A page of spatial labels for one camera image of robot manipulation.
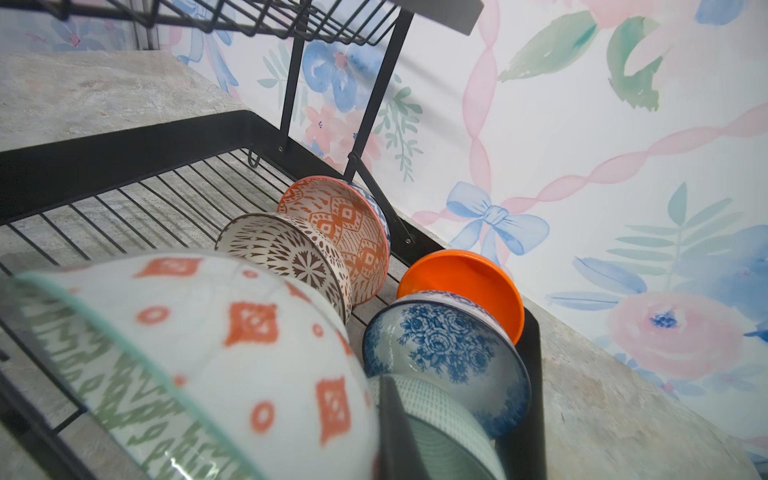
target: wallpaper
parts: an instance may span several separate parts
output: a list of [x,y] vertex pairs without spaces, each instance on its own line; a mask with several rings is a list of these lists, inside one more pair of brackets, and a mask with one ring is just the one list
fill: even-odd
[[[5,49],[127,41],[116,23],[6,18]],[[760,469],[765,25],[764,0],[485,0],[468,37],[416,18],[363,155],[397,208],[503,266],[527,297],[741,439]],[[291,40],[160,36],[279,124]],[[291,135],[340,170],[385,48],[305,47]]]

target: dish rack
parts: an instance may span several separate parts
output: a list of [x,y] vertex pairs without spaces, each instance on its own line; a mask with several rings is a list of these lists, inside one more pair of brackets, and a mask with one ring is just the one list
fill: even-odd
[[[368,13],[362,27],[358,24],[354,31],[349,26],[369,0],[362,0],[355,14],[343,21],[331,17],[341,0],[327,11],[304,0],[301,3],[243,0],[246,6],[259,12],[252,24],[238,24],[225,15],[224,6],[232,8],[237,5],[234,0],[218,0],[216,5],[195,0],[206,5],[210,13],[203,21],[174,10],[167,0],[153,0],[148,12],[146,8],[127,7],[118,0],[108,1],[114,8],[88,7],[69,0],[59,3],[0,0],[0,7],[44,9],[57,18],[77,14],[130,19],[143,26],[164,23],[208,32],[222,28],[246,35],[291,36],[293,52],[280,128],[251,111],[232,111],[0,152],[0,191],[3,192],[0,244],[4,250],[13,252],[0,255],[0,270],[5,275],[46,264],[67,266],[82,260],[100,260],[159,247],[211,248],[229,220],[247,212],[274,211],[285,189],[310,175],[352,181],[358,174],[390,226],[392,255],[398,260],[393,263],[399,265],[401,271],[398,274],[390,269],[387,281],[395,286],[388,293],[377,295],[369,302],[372,305],[358,306],[350,322],[358,322],[364,328],[372,316],[371,309],[380,310],[394,300],[402,272],[419,258],[442,248],[397,215],[360,156],[413,12],[461,31],[467,30],[468,21],[474,25],[481,3],[451,0],[441,3],[436,9],[440,12],[436,14],[432,2],[402,0],[400,5],[392,5],[383,14],[386,18],[379,25],[361,35],[385,6],[385,0],[376,4],[376,10]],[[171,8],[177,15],[160,15],[159,5]],[[383,27],[396,10],[396,18]],[[245,16],[253,21],[252,16]],[[285,25],[277,22],[282,25],[279,27],[275,17],[293,20]],[[374,39],[377,31],[382,33]],[[382,67],[349,153],[349,162],[340,174],[288,136],[304,41],[320,39],[375,45],[390,32]],[[34,342],[26,338],[23,329],[9,325],[2,318],[0,326],[77,407],[72,415],[52,428],[0,374],[0,419],[6,429],[52,478],[95,478],[58,437],[58,433],[86,413],[87,408],[57,377],[55,369],[35,348]],[[510,480],[546,478],[541,339],[538,322],[527,309],[525,330],[516,348],[531,377],[531,409],[495,446]],[[413,439],[396,388],[393,384],[391,387],[382,390],[381,400],[381,418],[386,418],[386,425],[382,425],[382,465],[388,465],[383,469],[382,478],[420,478],[415,473],[418,469],[414,469],[414,465],[420,463],[418,456],[413,455],[414,449],[402,448],[412,446]]]

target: black metal dish rack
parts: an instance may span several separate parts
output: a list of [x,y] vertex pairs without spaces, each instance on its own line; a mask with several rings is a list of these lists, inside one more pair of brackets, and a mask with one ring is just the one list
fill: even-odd
[[[235,157],[243,166],[249,167],[253,172],[256,172],[260,162],[268,163],[270,165],[270,170],[268,171],[277,170],[279,173],[273,176],[284,184],[285,181],[280,179],[281,176],[295,181],[310,175],[328,175],[351,181],[355,173],[357,173],[366,183],[387,217],[392,233],[393,256],[406,266],[410,266],[424,255],[442,248],[423,232],[398,217],[385,194],[362,164],[360,156],[364,150],[376,112],[381,105],[413,17],[413,13],[406,10],[406,8],[414,12],[424,13],[425,16],[437,19],[446,25],[468,33],[471,31],[480,9],[482,9],[482,4],[479,1],[466,3],[448,2],[442,4],[442,8],[437,9],[434,7],[435,3],[429,0],[398,1],[401,7],[393,5],[389,13],[386,14],[385,19],[369,35],[365,36],[361,36],[360,32],[370,22],[371,18],[374,17],[374,13],[384,6],[384,0],[377,4],[376,10],[369,14],[363,26],[358,27],[357,31],[349,29],[350,22],[355,15],[358,15],[363,10],[363,6],[367,5],[369,0],[362,0],[361,6],[356,10],[355,15],[344,22],[331,18],[331,14],[336,9],[340,0],[337,0],[327,12],[323,12],[311,6],[310,2],[305,1],[297,4],[292,0],[288,0],[288,2],[280,0],[245,0],[253,8],[260,7],[257,18],[246,15],[247,18],[255,20],[255,23],[245,26],[236,24],[231,18],[222,15],[223,5],[231,6],[233,4],[231,0],[217,0],[216,5],[206,5],[206,8],[210,10],[210,17],[204,21],[191,18],[183,12],[176,12],[179,15],[173,18],[159,15],[159,4],[169,7],[172,5],[167,0],[153,0],[151,5],[149,5],[148,13],[144,12],[144,10],[136,11],[125,7],[118,0],[108,1],[116,6],[116,8],[112,9],[107,8],[106,10],[109,10],[109,12],[106,12],[103,8],[86,8],[81,5],[72,4],[69,0],[63,0],[58,4],[51,3],[48,0],[0,0],[0,7],[33,10],[47,9],[57,18],[66,18],[72,13],[133,19],[144,26],[166,23],[170,25],[193,26],[204,31],[225,28],[238,30],[246,35],[270,33],[281,38],[293,36],[293,53],[280,129],[275,128],[272,124],[251,111],[233,111],[0,152],[0,192],[2,192],[0,226],[10,228],[31,248],[51,263],[58,265],[54,258],[49,256],[33,240],[27,238],[13,224],[19,220],[39,216],[54,232],[66,240],[71,247],[87,260],[88,256],[61,231],[55,222],[45,215],[46,212],[58,207],[70,207],[114,247],[117,247],[120,252],[124,253],[125,250],[118,242],[102,231],[73,204],[83,199],[95,199],[101,203],[104,209],[109,210],[113,215],[122,220],[125,226],[154,248],[152,242],[144,238],[130,222],[112,210],[109,204],[99,197],[99,195],[105,192],[117,191],[136,207],[141,208],[145,214],[178,240],[182,246],[186,246],[186,243],[168,230],[161,220],[152,217],[139,203],[127,195],[122,188],[132,184],[141,185],[184,215],[208,237],[212,237],[211,233],[207,231],[210,230],[210,227],[203,228],[199,224],[194,223],[188,215],[184,214],[184,212],[175,207],[166,198],[163,198],[155,190],[152,190],[145,182],[153,177],[163,182],[188,207],[192,208],[213,227],[215,235],[217,233],[216,230],[220,230],[221,226],[195,210],[192,204],[185,200],[183,195],[173,190],[160,175],[173,172],[186,185],[191,187],[196,194],[199,194],[213,208],[221,212],[214,202],[202,195],[184,176],[179,174],[178,169],[189,167],[204,179],[205,176],[200,175],[197,170],[194,170],[194,165],[192,164],[203,161],[215,171],[207,163],[207,159],[218,157],[219,160],[222,160],[220,155],[230,155]],[[196,0],[196,2],[203,4],[201,0]],[[399,8],[396,20],[391,22],[388,27],[385,27],[382,30],[383,33],[380,33],[380,36],[373,40],[373,35],[380,31],[379,28],[384,25],[385,20],[390,17],[396,8]],[[286,17],[288,15],[287,12],[292,12],[293,17],[290,23],[283,25],[284,28],[282,30],[275,26],[269,26],[264,21],[265,18],[274,20],[273,17],[276,15]],[[471,25],[467,29],[466,25],[468,22],[471,22]],[[371,98],[356,136],[354,147],[349,154],[349,163],[344,174],[340,174],[288,136],[304,41],[322,39],[324,41],[375,45],[390,30],[392,35],[389,39],[389,45],[376,83],[373,86]],[[219,176],[226,181],[226,178],[220,174]],[[249,183],[255,188],[259,188],[252,182],[249,181]],[[230,202],[235,203],[224,192],[219,189],[217,190]],[[0,263],[0,270],[3,270],[9,276],[12,275],[12,271],[2,263]],[[39,352],[30,347],[24,339],[19,338],[19,335],[2,319],[0,319],[0,326],[70,401],[78,407],[75,414],[55,429],[52,429],[43,420],[41,414],[0,374],[0,420],[3,421],[6,429],[33,455],[38,464],[52,478],[94,478],[88,469],[82,465],[78,457],[58,437],[58,433],[66,425],[87,411],[86,407],[83,406],[74,394],[69,392],[68,387],[57,377],[57,374],[50,368],[46,360],[40,358]],[[531,410],[513,431],[497,440],[496,449],[510,480],[546,478],[544,411],[541,397],[541,338],[538,322],[527,309],[525,310],[525,330],[517,344],[517,350],[531,377]],[[403,448],[404,445],[412,446],[413,440],[410,437],[407,422],[404,416],[402,416],[402,406],[399,404],[394,384],[387,388],[383,387],[384,385],[382,385],[381,418],[385,423],[382,424],[383,457],[381,478],[423,478],[424,472],[417,468],[420,465],[420,461],[418,458],[413,457],[413,449]]]

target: blue ribbon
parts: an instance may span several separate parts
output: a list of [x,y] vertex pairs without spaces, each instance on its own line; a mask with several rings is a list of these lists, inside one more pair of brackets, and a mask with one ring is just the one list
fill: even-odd
[[480,253],[498,263],[496,234],[515,255],[525,255],[549,235],[549,224],[535,215],[511,215],[506,209],[491,204],[490,196],[480,187],[458,182],[446,201],[448,210],[460,217],[475,218],[451,240],[451,248],[469,250],[480,239],[482,224],[492,230],[485,235]]

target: countertop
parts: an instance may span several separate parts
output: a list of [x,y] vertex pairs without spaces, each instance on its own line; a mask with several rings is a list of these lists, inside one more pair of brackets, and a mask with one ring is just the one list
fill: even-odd
[[[245,108],[162,52],[0,55],[0,151]],[[550,479],[759,478],[736,439],[526,306],[541,327]],[[359,353],[362,332],[350,339]]]

